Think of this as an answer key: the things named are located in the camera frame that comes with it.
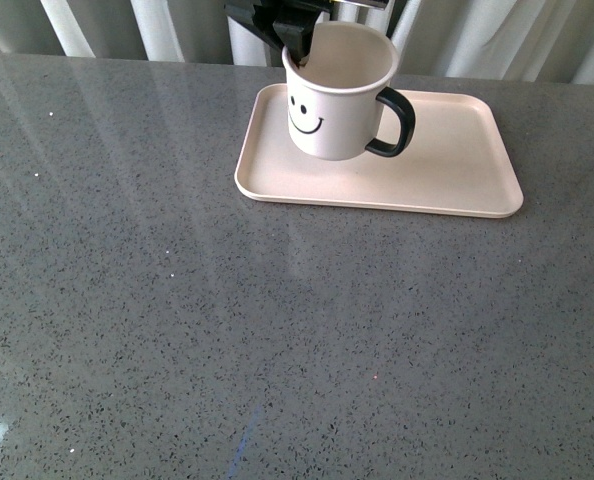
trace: tray rim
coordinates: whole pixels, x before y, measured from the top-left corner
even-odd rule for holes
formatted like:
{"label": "tray rim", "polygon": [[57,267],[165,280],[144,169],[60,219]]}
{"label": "tray rim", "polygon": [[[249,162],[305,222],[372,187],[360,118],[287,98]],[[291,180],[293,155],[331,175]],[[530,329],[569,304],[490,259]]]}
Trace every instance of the tray rim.
{"label": "tray rim", "polygon": [[246,134],[244,136],[244,142],[242,145],[242,149],[239,155],[239,159],[237,161],[237,166],[235,168],[234,173],[234,180],[237,185],[239,191],[244,194],[245,196],[267,203],[290,203],[290,204],[298,204],[298,205],[316,205],[316,206],[334,206],[334,207],[344,207],[344,208],[363,208],[363,209],[373,209],[373,210],[391,210],[391,211],[399,211],[399,212],[414,212],[414,213],[430,213],[435,215],[451,215],[451,216],[467,216],[467,217],[477,217],[477,218],[506,218],[514,213],[516,213],[523,205],[524,202],[524,195],[521,190],[521,186],[519,185],[519,181],[515,174],[514,168],[508,157],[506,147],[503,143],[503,139],[501,138],[501,134],[499,133],[497,123],[493,116],[493,112],[490,106],[484,102],[483,100],[468,94],[463,93],[448,93],[448,92],[426,92],[420,90],[406,90],[406,89],[396,89],[398,92],[401,92],[404,95],[431,95],[432,97],[436,98],[436,101],[440,101],[441,97],[448,97],[452,100],[459,99],[461,102],[468,103],[471,108],[474,108],[479,111],[479,115],[488,117],[488,122],[492,122],[495,126],[497,135],[495,135],[493,141],[497,143],[497,147],[501,147],[502,151],[506,154],[508,162],[504,163],[504,167],[508,170],[506,173],[512,174],[512,177],[515,180],[515,198],[513,198],[511,202],[510,208],[504,211],[486,211],[486,210],[474,210],[474,209],[460,209],[460,208],[448,208],[448,207],[423,207],[423,206],[410,206],[410,205],[402,205],[397,203],[387,203],[387,202],[367,202],[367,201],[336,201],[336,200],[325,200],[320,198],[310,198],[310,197],[294,197],[294,196],[281,196],[278,197],[277,195],[265,194],[252,191],[251,189],[247,188],[245,183],[240,179],[242,175],[242,164],[244,164],[244,159],[248,150],[252,147],[250,146],[250,138],[255,133],[256,129],[260,129],[259,126],[261,122],[257,122],[257,117],[261,115],[264,110],[265,105],[268,104],[269,100],[272,98],[273,95],[276,94],[283,94],[286,92],[286,84],[285,83],[275,83],[271,85],[267,85],[263,87],[258,93],[255,98],[255,102],[253,104],[252,113],[250,116],[250,120],[248,122],[248,127],[246,129]]}

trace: gray speckled countertop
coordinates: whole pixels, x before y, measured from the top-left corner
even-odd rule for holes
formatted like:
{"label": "gray speckled countertop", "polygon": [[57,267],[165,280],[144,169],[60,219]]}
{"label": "gray speckled countertop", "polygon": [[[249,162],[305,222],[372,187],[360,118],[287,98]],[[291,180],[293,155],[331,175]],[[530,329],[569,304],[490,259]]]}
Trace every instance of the gray speckled countertop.
{"label": "gray speckled countertop", "polygon": [[258,203],[280,69],[0,55],[0,478],[594,479],[594,87],[492,108],[504,220]]}

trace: smiley face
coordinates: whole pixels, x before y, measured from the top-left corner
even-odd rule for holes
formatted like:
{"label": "smiley face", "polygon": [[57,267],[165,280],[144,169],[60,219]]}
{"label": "smiley face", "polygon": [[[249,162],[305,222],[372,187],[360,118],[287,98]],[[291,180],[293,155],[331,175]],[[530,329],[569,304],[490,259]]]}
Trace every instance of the smiley face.
{"label": "smiley face", "polygon": [[[295,97],[293,97],[292,95],[290,96],[290,103],[295,106],[296,102],[295,102]],[[293,124],[293,127],[295,127],[297,130],[299,130],[301,133],[305,134],[305,135],[312,135],[313,133],[315,133],[317,130],[319,130],[321,128],[321,124],[324,123],[324,119],[321,117],[319,118],[319,123],[317,124],[317,126],[311,130],[303,130],[301,128],[299,128],[297,126],[297,124],[295,123],[295,120],[293,120],[293,116],[290,113],[291,108],[288,107],[288,117],[290,118],[290,122]],[[308,109],[306,108],[305,105],[300,105],[299,107],[299,111],[302,113],[302,115],[306,115],[308,113]]]}

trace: white mug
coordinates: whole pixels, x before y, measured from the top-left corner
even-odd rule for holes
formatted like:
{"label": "white mug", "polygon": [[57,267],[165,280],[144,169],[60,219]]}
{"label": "white mug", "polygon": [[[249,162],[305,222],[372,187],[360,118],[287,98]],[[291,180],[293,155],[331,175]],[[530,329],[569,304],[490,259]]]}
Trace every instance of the white mug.
{"label": "white mug", "polygon": [[[364,151],[394,157],[410,143],[415,111],[388,86],[399,54],[385,35],[357,23],[319,23],[306,65],[295,64],[285,47],[282,61],[288,130],[303,152],[325,160],[347,160]],[[375,138],[384,105],[400,121],[396,144]]]}

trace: mug rim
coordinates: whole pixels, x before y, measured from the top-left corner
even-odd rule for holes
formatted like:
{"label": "mug rim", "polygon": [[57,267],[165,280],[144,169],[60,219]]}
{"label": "mug rim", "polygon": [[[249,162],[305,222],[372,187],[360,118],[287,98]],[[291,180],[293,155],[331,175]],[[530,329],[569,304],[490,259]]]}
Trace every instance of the mug rim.
{"label": "mug rim", "polygon": [[374,35],[375,37],[379,38],[384,44],[386,44],[388,51],[390,52],[390,56],[392,59],[392,65],[390,66],[390,68],[388,69],[388,72],[386,72],[386,74],[384,74],[381,78],[379,78],[378,80],[375,80],[372,83],[362,85],[360,87],[349,87],[349,88],[327,87],[325,85],[320,85],[318,83],[307,80],[306,78],[301,76],[295,66],[295,62],[293,62],[293,59],[290,56],[290,52],[288,51],[288,48],[284,47],[281,52],[281,59],[282,59],[282,63],[284,64],[284,68],[286,68],[286,70],[290,70],[291,73],[296,75],[300,79],[300,81],[303,85],[310,87],[311,89],[316,90],[318,92],[322,92],[322,93],[331,93],[331,94],[364,93],[364,92],[368,92],[370,90],[374,90],[374,89],[383,87],[384,85],[387,85],[388,82],[390,81],[390,79],[395,75],[395,73],[397,73],[397,70],[399,69],[399,52],[397,51],[397,49],[395,48],[393,43],[390,41],[390,39],[383,33],[375,30],[374,28],[367,27],[366,25],[362,25],[362,24],[354,23],[354,22],[327,21],[327,22],[318,24],[315,28],[327,28],[327,27],[332,27],[332,28],[343,27],[343,28],[361,30],[365,33]]}

